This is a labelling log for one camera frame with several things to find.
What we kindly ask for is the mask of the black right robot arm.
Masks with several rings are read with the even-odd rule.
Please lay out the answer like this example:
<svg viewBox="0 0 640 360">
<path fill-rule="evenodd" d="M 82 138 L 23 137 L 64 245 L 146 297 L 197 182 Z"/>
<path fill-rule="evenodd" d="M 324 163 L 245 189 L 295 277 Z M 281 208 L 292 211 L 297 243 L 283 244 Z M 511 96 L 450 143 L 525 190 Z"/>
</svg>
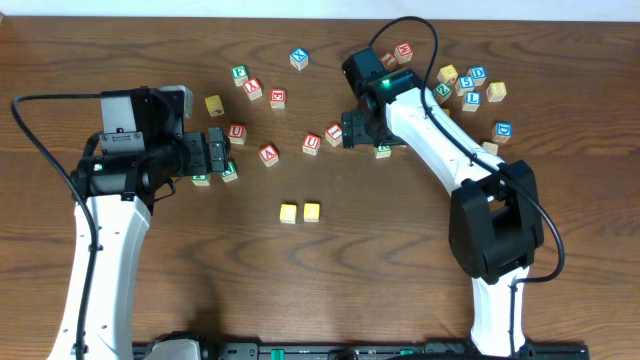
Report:
<svg viewBox="0 0 640 360">
<path fill-rule="evenodd" d="M 450 196 L 449 246 L 471 277 L 471 340 L 483 355 L 515 355 L 525 344 L 522 288 L 544 242 L 532 169 L 505 163 L 472 140 L 440 107 L 423 79 L 384 68 L 372 48 L 341 69 L 357 109 L 342 115 L 343 145 L 407 145 Z"/>
</svg>

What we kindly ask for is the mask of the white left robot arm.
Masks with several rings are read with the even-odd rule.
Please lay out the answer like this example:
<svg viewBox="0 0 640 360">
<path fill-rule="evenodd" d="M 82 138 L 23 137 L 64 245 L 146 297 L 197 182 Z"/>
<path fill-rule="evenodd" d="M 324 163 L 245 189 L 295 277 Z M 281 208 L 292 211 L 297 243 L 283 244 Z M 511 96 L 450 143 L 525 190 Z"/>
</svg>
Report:
<svg viewBox="0 0 640 360">
<path fill-rule="evenodd" d="M 140 251 L 157 191 L 177 178 L 207 180 L 229 167 L 219 127 L 187 132 L 193 94 L 183 85 L 100 94 L 103 131 L 71 173 L 76 246 L 53 359 L 131 359 Z"/>
</svg>

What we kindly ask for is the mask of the yellow O wooden block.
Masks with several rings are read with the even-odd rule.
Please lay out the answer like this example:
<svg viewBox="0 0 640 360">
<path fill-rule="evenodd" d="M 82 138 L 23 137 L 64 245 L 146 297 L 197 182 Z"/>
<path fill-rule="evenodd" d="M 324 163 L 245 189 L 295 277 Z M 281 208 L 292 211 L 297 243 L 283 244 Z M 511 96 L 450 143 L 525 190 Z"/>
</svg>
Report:
<svg viewBox="0 0 640 360">
<path fill-rule="evenodd" d="M 320 204 L 307 202 L 304 204 L 303 219 L 305 222 L 318 222 L 320 219 Z"/>
</svg>

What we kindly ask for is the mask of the yellow C wooden block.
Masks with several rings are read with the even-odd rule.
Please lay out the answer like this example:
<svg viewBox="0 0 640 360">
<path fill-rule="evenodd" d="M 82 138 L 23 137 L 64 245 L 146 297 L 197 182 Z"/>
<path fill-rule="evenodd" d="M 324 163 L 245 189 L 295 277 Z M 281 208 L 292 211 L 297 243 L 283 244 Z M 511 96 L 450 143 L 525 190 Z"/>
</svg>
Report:
<svg viewBox="0 0 640 360">
<path fill-rule="evenodd" d="M 297 206 L 295 204 L 282 204 L 279 219 L 284 224 L 295 224 L 297 218 Z"/>
</svg>

